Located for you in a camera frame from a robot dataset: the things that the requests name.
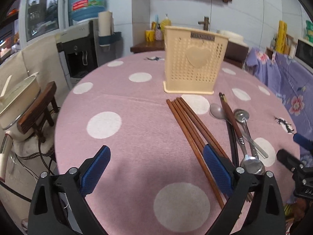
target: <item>blue water bottle label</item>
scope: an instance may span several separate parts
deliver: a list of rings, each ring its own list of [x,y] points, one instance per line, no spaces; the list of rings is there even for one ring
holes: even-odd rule
[[[90,6],[104,6],[104,0],[79,0],[72,5],[72,11],[76,11],[82,8]]]

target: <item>round table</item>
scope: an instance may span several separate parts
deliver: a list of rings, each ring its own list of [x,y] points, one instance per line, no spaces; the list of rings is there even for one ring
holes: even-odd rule
[[[102,145],[111,150],[106,170],[94,192],[86,196],[108,234],[203,235],[221,210],[165,102],[181,95],[163,91],[164,57],[163,51],[140,53],[97,68],[69,93],[57,120],[55,152],[60,174],[79,167]],[[233,110],[250,113],[251,136],[268,153],[268,159],[260,158],[274,173],[286,202],[294,182],[275,154],[285,148],[300,155],[292,134],[275,120],[292,122],[287,110],[255,77],[223,62],[214,95],[183,98],[230,157],[226,123],[209,112],[210,103],[220,104],[219,92]],[[242,226],[248,208],[245,203],[233,231]]]

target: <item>white polka dot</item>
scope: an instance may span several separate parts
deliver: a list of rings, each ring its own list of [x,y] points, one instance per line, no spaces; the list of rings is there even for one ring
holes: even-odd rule
[[[159,191],[153,209],[158,221],[167,229],[188,232],[198,229],[207,220],[210,202],[199,187],[173,183]]]
[[[236,73],[231,70],[231,69],[228,69],[228,68],[222,68],[222,70],[225,72],[225,73],[228,73],[230,75],[236,75]]]
[[[232,91],[234,95],[240,100],[244,101],[251,100],[251,97],[245,91],[242,91],[239,88],[233,88]]]
[[[264,87],[259,86],[259,89],[261,90],[261,92],[265,93],[266,95],[271,95],[269,91],[267,91]]]
[[[129,80],[132,82],[147,82],[152,79],[152,76],[146,72],[137,72],[129,76]]]
[[[210,109],[210,103],[203,96],[182,95],[185,102],[192,108],[197,115],[203,115]]]
[[[81,83],[73,88],[73,93],[76,95],[81,95],[88,92],[90,89],[92,89],[92,87],[93,84],[91,82]]]
[[[95,139],[105,139],[117,133],[121,125],[122,119],[118,114],[102,112],[89,120],[87,132]]]
[[[289,133],[289,134],[292,134],[292,132],[291,132],[292,131],[292,126],[290,125],[290,123],[288,121],[286,121],[286,119],[284,119],[282,117],[280,117],[279,119],[284,120],[288,124],[288,125],[285,125],[284,123],[281,122],[281,127],[284,129],[284,131]]]
[[[266,139],[264,138],[257,138],[254,140],[263,150],[269,155],[268,158],[263,158],[262,154],[258,151],[260,160],[264,164],[265,167],[270,167],[272,166],[275,161],[276,161],[276,152],[275,149],[273,148],[272,144],[269,143]]]
[[[108,63],[108,67],[117,67],[117,66],[120,66],[122,65],[124,62],[122,61],[113,61],[113,62],[109,62]]]

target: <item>yellow package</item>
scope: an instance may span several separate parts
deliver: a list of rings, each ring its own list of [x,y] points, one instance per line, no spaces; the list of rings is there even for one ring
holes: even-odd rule
[[[286,35],[287,35],[287,24],[284,21],[280,20],[275,50],[281,54],[284,53]]]

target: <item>dish soap bottle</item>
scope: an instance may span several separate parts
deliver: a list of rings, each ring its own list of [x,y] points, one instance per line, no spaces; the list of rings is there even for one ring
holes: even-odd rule
[[[171,22],[170,19],[168,18],[167,14],[165,14],[165,15],[166,15],[166,18],[165,18],[165,19],[161,22],[161,24],[160,24],[163,39],[164,39],[164,29],[165,29],[165,27],[172,25],[172,22]]]

